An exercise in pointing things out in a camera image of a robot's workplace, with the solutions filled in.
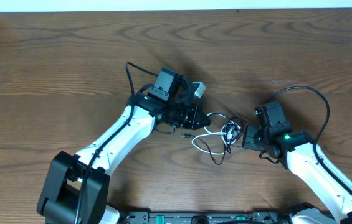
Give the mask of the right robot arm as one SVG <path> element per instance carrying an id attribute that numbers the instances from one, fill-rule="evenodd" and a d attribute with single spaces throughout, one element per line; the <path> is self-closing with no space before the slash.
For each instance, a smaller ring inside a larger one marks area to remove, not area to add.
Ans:
<path id="1" fill-rule="evenodd" d="M 249 125 L 243 147 L 301 178 L 337 223 L 352 223 L 352 181 L 323 153 L 306 131 L 293 131 L 278 102 L 255 108 L 259 124 Z"/>

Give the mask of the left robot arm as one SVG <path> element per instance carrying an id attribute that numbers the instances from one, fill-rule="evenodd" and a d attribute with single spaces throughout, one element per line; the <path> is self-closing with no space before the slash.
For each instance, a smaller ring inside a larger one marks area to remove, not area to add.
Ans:
<path id="1" fill-rule="evenodd" d="M 37 203 L 46 223 L 118 223 L 121 213 L 107 204 L 110 178 L 130 151 L 160 124 L 197 130 L 210 125 L 195 100 L 203 82 L 162 68 L 154 83 L 133 90 L 119 119 L 74 155 L 58 153 L 50 163 Z"/>

